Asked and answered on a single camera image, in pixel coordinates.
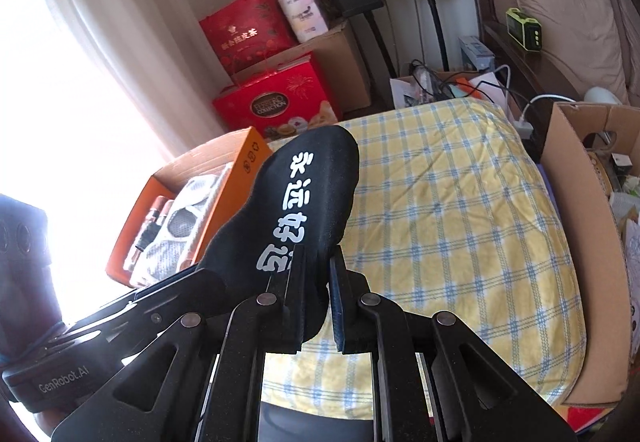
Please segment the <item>yellow plaid cushion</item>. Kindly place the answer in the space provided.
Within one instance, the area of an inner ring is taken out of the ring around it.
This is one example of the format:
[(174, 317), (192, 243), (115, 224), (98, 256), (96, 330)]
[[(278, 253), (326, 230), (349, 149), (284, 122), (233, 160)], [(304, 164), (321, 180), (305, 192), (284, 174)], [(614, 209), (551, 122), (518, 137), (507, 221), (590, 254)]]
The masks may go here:
[(547, 402), (582, 371), (586, 326), (544, 179), (503, 112), (449, 100), (352, 119), (349, 270), (402, 309), (454, 312)]

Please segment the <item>large brown carton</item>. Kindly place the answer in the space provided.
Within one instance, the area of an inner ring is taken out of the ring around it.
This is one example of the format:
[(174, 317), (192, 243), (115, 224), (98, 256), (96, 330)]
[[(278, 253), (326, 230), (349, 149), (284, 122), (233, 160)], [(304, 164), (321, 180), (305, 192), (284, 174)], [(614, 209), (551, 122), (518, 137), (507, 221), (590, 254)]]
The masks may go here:
[(341, 22), (332, 30), (309, 42), (262, 60), (232, 76), (235, 82), (277, 69), (304, 54), (312, 54), (333, 91), (337, 103), (345, 113), (359, 111), (372, 104), (371, 82), (364, 66), (357, 40), (348, 22)]

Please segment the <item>brown open cardboard box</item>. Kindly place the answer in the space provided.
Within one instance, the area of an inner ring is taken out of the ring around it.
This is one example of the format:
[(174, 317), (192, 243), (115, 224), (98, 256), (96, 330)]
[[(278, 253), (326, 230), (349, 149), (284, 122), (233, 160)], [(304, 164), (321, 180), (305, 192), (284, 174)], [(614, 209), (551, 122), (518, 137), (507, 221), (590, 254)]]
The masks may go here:
[(623, 245), (608, 197), (585, 140), (606, 132), (606, 153), (625, 154), (639, 173), (639, 110), (611, 104), (556, 103), (541, 164), (544, 166), (577, 275), (587, 332), (582, 371), (564, 400), (610, 406), (623, 398), (631, 366), (631, 297)]

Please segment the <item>orange cardboard box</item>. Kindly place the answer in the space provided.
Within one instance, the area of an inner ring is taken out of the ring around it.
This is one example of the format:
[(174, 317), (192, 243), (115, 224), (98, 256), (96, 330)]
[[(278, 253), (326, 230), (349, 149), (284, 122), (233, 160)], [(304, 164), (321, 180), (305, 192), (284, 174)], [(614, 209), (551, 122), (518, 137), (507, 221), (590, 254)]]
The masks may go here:
[(209, 140), (158, 169), (134, 202), (106, 262), (105, 273), (112, 280), (128, 285), (126, 254), (154, 201), (160, 196), (173, 199), (191, 178), (213, 173), (221, 176), (221, 184), (213, 209), (204, 220), (203, 234), (195, 244), (192, 260), (200, 261), (210, 240), (245, 204), (256, 173), (270, 155), (270, 147), (259, 132), (248, 127)]

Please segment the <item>brown labelled plastic jar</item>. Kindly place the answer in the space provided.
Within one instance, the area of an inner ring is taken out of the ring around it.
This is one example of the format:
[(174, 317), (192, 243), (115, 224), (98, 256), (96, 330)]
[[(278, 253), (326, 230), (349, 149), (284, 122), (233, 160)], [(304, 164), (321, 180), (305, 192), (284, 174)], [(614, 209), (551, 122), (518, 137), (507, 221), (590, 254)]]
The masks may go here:
[(157, 237), (157, 233), (160, 232), (160, 227), (162, 226), (160, 221), (167, 217), (171, 204), (172, 200), (166, 196), (160, 195), (154, 199), (125, 258), (122, 269), (124, 269), (126, 273), (134, 271), (134, 267), (143, 251), (145, 251)]

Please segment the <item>red tea gift bag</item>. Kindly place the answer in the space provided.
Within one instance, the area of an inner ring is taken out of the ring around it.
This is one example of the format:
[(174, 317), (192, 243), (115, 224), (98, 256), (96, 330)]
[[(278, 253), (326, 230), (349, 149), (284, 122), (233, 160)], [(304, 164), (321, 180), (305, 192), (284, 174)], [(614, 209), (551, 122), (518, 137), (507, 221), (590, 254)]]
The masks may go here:
[(198, 24), (230, 76), (298, 45), (279, 0), (235, 0)]

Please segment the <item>pink tissue pack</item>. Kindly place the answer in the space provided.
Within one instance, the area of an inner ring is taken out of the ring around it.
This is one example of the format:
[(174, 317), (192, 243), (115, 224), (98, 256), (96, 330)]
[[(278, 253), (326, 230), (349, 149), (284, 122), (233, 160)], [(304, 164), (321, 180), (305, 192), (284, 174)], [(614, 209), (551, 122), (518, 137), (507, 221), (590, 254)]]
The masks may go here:
[(316, 0), (279, 0), (279, 5), (300, 44), (329, 31), (328, 22)]

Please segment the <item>beige sofa cushion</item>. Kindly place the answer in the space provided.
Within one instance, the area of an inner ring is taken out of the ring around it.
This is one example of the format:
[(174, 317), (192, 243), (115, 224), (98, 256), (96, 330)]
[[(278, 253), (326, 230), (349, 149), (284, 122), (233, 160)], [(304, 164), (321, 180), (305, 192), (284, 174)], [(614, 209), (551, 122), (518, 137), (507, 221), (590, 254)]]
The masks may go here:
[(593, 87), (629, 102), (623, 58), (612, 0), (494, 0), (496, 13), (518, 8), (541, 25), (541, 52), (577, 92)]

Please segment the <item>red Ferrero gift box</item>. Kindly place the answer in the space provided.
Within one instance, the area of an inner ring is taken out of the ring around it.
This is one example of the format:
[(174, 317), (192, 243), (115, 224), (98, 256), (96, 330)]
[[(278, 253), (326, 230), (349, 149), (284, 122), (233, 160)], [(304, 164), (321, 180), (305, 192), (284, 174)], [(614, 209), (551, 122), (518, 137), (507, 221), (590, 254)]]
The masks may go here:
[(255, 128), (267, 141), (334, 125), (342, 111), (312, 54), (224, 89), (213, 107), (232, 129)]

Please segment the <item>black sock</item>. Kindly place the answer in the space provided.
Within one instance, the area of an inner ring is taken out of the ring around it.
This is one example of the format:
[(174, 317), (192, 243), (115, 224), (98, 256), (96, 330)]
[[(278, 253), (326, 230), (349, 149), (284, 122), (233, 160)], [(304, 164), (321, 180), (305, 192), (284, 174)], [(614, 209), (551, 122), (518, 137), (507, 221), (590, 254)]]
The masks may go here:
[(329, 259), (343, 238), (358, 179), (358, 144), (341, 126), (306, 131), (272, 153), (245, 205), (218, 230), (198, 265), (224, 286), (215, 309), (229, 312), (260, 294), (302, 253), (305, 338), (316, 336), (329, 306)]

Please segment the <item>green alarm clock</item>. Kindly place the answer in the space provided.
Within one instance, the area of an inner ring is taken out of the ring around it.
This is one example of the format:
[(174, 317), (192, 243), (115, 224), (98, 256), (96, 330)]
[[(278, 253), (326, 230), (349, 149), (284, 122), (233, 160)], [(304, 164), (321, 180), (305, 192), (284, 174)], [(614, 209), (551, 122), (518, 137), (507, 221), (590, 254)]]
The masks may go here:
[(539, 21), (518, 8), (506, 10), (506, 29), (509, 35), (524, 50), (539, 52), (542, 50), (542, 28)]

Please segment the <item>cream curtain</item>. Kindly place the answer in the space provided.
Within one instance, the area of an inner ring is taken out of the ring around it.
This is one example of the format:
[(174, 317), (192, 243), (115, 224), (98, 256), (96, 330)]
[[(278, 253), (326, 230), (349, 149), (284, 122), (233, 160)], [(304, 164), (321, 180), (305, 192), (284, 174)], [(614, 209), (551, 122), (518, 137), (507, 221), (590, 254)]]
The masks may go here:
[(230, 77), (200, 22), (230, 0), (47, 0), (124, 88), (168, 151), (223, 135), (213, 96)]

